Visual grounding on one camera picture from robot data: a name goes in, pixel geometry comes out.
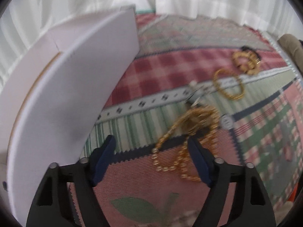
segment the white curtain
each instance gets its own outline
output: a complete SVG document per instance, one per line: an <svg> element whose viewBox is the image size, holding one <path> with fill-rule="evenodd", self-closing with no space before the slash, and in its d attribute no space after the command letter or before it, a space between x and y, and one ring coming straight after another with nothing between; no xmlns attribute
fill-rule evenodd
<svg viewBox="0 0 303 227"><path fill-rule="evenodd" d="M136 4L138 12L202 14L232 19L279 37L303 39L303 25L287 0L12 0L0 18L0 90L28 49L52 26L80 14Z"/></svg>

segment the green striped fabric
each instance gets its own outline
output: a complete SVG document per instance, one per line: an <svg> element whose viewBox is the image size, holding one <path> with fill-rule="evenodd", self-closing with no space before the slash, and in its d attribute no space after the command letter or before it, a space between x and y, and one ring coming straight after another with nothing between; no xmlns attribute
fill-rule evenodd
<svg viewBox="0 0 303 227"><path fill-rule="evenodd" d="M206 95L205 102L215 106L221 115L234 114L268 98L294 79L294 73L289 70L245 85L245 95L239 101L231 101L220 93ZM227 89L237 93L239 87ZM86 141L82 157L89 156L92 151L102 145L107 135L112 134L117 140L116 152L132 150L155 143L177 118L187 111L185 102L178 102L162 107L156 107L141 113L104 121L94 126Z"/></svg>

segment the silver screw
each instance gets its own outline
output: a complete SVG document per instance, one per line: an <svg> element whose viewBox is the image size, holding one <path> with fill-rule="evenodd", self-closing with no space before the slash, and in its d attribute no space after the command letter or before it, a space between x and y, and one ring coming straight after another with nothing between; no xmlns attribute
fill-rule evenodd
<svg viewBox="0 0 303 227"><path fill-rule="evenodd" d="M83 157L83 158L81 158L81 159L79 160L79 162L80 162L81 164L86 164L86 163L89 162L89 159L86 158L86 157Z"/></svg>
<svg viewBox="0 0 303 227"><path fill-rule="evenodd" d="M50 168L50 169L54 169L54 168L56 168L56 167L58 167L58 166L59 166L58 163L53 162L53 163L51 163L51 164L49 165L49 168Z"/></svg>
<svg viewBox="0 0 303 227"><path fill-rule="evenodd" d="M254 165L253 163L251 163L251 162L246 163L246 166L247 166L248 168L250 168L250 169L252 169L252 168L255 167L255 165Z"/></svg>
<svg viewBox="0 0 303 227"><path fill-rule="evenodd" d="M224 163L224 160L222 158L215 158L215 162L217 164L223 164Z"/></svg>

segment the blue gripper pad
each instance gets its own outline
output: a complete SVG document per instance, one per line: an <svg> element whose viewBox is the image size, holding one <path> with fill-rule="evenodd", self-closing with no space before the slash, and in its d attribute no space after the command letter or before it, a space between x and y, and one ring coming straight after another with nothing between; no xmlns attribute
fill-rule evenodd
<svg viewBox="0 0 303 227"><path fill-rule="evenodd" d="M188 139L188 151L193 160L193 163L198 171L199 177L202 182L211 187L214 181L214 159L215 157L212 153L206 149L202 148L201 144L197 139L192 136Z"/></svg>
<svg viewBox="0 0 303 227"><path fill-rule="evenodd" d="M102 181L116 148L116 139L108 135L100 148L96 148L90 155L90 183L94 187Z"/></svg>

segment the patchwork quilt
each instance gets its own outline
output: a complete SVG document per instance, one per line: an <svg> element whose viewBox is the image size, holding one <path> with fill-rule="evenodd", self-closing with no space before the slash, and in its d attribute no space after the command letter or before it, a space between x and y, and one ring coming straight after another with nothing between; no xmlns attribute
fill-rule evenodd
<svg viewBox="0 0 303 227"><path fill-rule="evenodd" d="M113 90L87 139L82 157L101 146L107 135L117 140L113 162L96 197L112 227L191 226L209 192L203 183L182 180L177 172L157 172L151 150L175 120L187 111L188 84L196 80L205 103L221 116L216 151L228 163L256 165L274 209L288 199L303 169L303 89L289 57L265 32L226 19L200 16L137 16L140 52ZM262 57L260 73L242 74L231 55L243 45ZM226 99L212 84L214 72L237 72L244 98ZM225 89L238 92L234 79L223 76ZM163 145L160 161L172 163L184 141L181 130ZM193 164L191 171L195 174ZM235 185L219 222L226 223ZM75 218L84 226L74 185L70 192Z"/></svg>

